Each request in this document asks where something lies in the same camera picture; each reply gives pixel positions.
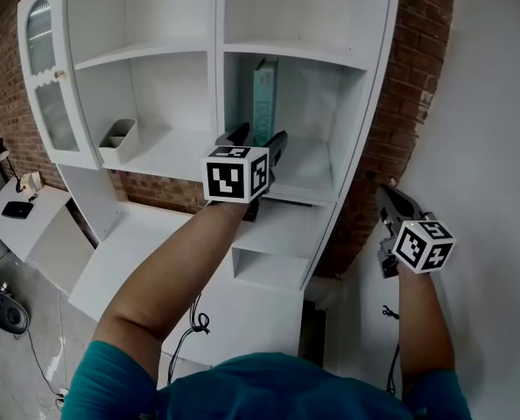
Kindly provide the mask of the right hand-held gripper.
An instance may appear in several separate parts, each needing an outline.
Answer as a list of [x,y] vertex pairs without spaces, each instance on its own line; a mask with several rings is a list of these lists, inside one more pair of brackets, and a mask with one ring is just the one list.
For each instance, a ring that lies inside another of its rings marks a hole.
[[396,218],[396,212],[413,217],[418,204],[405,193],[381,184],[376,190],[376,205],[390,236],[380,242],[377,252],[384,278],[398,275],[397,265],[403,263],[416,274],[441,270],[452,254],[456,238],[449,227],[437,220],[432,212],[419,219]]

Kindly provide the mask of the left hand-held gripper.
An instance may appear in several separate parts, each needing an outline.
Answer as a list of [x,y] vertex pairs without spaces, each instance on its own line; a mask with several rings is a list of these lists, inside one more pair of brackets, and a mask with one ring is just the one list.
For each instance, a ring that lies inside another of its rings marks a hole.
[[260,198],[275,180],[272,168],[286,148],[288,134],[282,130],[261,147],[245,146],[249,129],[245,122],[219,136],[215,146],[201,159],[201,170],[208,204],[245,204],[248,209],[243,219],[254,221]]

